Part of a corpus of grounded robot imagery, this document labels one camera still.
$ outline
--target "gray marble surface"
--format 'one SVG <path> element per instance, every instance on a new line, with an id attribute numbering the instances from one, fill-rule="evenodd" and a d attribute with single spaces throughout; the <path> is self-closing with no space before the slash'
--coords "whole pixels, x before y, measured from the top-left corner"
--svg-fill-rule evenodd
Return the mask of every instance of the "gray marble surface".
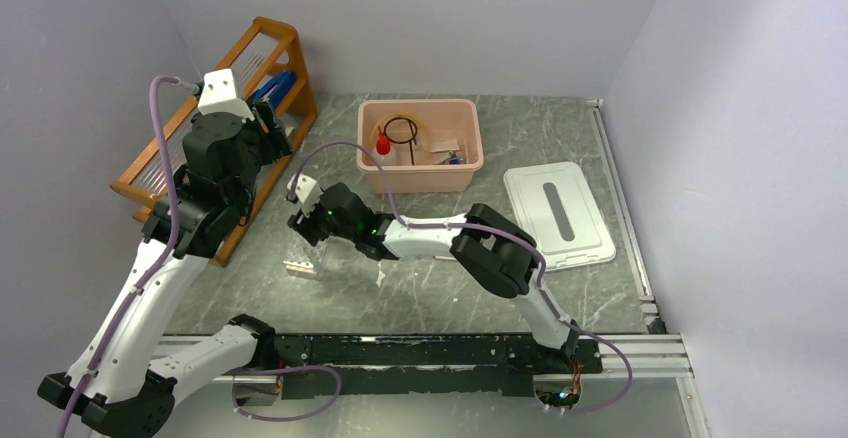
<path id="1" fill-rule="evenodd" d="M 528 331 L 504 299 L 485 292 L 455 262 L 432 258 L 377 263 L 345 241 L 317 248 L 286 227 L 295 212 L 285 183 L 305 152 L 333 140 L 355 140 L 359 105 L 368 99 L 421 97 L 347 94 L 319 96 L 320 116 L 282 180 L 256 217 L 227 268 L 209 266 L 191 286 L 168 332 L 211 334 L 239 313 L 280 332 L 438 333 Z M 441 98 L 444 96 L 427 96 Z M 514 219 L 503 183 L 509 168 L 560 161 L 580 165 L 616 245 L 608 263 L 551 272 L 548 285 L 578 323 L 593 331 L 645 332 L 639 292 L 624 246 L 602 153 L 585 100 L 464 96 L 477 104 L 483 168 L 464 193 L 399 195 L 401 213 L 451 216 L 476 202 Z M 388 210 L 356 168 L 354 149 L 333 147 L 305 173 L 325 187 L 345 182 L 372 208 Z M 314 274 L 287 269 L 307 262 Z"/>

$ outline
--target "plastic bin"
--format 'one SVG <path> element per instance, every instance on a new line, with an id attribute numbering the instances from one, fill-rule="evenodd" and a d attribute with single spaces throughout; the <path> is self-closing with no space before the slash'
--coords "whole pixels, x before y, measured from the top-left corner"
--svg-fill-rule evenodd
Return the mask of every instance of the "plastic bin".
<path id="1" fill-rule="evenodd" d="M 359 130 L 357 141 L 366 148 L 371 146 L 371 132 L 381 118 L 390 114 L 411 114 L 420 119 L 429 130 L 430 140 L 438 144 L 456 140 L 460 151 L 457 155 L 465 160 L 457 165 L 431 165 L 431 156 L 422 142 L 424 133 L 419 131 L 415 149 L 416 165 L 410 165 L 411 157 L 407 145 L 396 145 L 398 166 L 385 167 L 393 193 L 428 193 L 465 191 L 474 177 L 474 172 L 483 166 L 483 143 L 480 139 L 480 123 L 477 106 L 468 100 L 369 100 L 359 107 Z M 405 122 L 395 122 L 389 134 L 396 140 L 411 136 Z M 374 193 L 385 193 L 386 187 L 380 171 L 371 159 L 357 151 L 356 166 L 365 173 L 365 178 Z"/>

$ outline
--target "gray wall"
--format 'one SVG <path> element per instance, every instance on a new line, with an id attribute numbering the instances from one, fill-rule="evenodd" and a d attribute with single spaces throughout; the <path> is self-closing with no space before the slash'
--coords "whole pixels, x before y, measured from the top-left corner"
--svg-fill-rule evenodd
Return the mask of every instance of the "gray wall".
<path id="1" fill-rule="evenodd" d="M 256 15 L 319 90 L 603 96 L 654 0 L 164 0 L 202 70 Z"/>
<path id="2" fill-rule="evenodd" d="M 658 0 L 604 114 L 716 437 L 846 436 L 848 0 Z"/>
<path id="3" fill-rule="evenodd" d="M 0 39 L 0 435 L 52 436 L 35 390 L 94 335 L 141 236 L 109 182 L 153 137 L 147 86 L 196 74 L 158 0 L 0 0 Z"/>

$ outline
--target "red bottle cap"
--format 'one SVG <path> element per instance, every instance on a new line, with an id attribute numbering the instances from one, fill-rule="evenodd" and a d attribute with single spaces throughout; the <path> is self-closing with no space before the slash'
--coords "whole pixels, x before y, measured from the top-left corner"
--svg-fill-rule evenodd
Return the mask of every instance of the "red bottle cap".
<path id="1" fill-rule="evenodd" d="M 377 130 L 380 132 L 380 137 L 377 138 L 377 153 L 381 155 L 388 155 L 392 151 L 392 144 L 389 142 L 389 138 L 383 133 L 383 130 Z"/>

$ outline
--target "yellow tube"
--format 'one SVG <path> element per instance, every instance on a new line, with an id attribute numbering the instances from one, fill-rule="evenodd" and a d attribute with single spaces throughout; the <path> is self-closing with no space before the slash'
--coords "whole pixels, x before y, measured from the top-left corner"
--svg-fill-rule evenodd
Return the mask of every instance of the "yellow tube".
<path id="1" fill-rule="evenodd" d="M 402 118 L 409 118 L 410 120 L 412 120 L 415 123 L 416 126 L 418 126 L 419 132 L 421 132 L 421 131 L 424 132 L 424 140 L 427 143 L 427 151 L 429 152 L 430 146 L 432 145 L 432 142 L 430 141 L 430 130 L 427 128 L 427 126 L 424 123 L 421 122 L 421 120 L 418 117 L 416 117 L 415 115 L 412 115 L 410 113 L 389 113 L 389 114 L 383 116 L 382 118 L 380 118 L 379 120 L 377 120 L 377 123 L 374 125 L 374 128 L 371 129 L 371 135 L 368 138 L 368 149 L 373 150 L 374 146 L 377 145 L 377 128 L 383 128 L 383 125 L 385 124 L 385 122 L 387 122 L 388 120 L 390 120 L 390 119 L 392 119 L 396 116 L 400 116 Z"/>

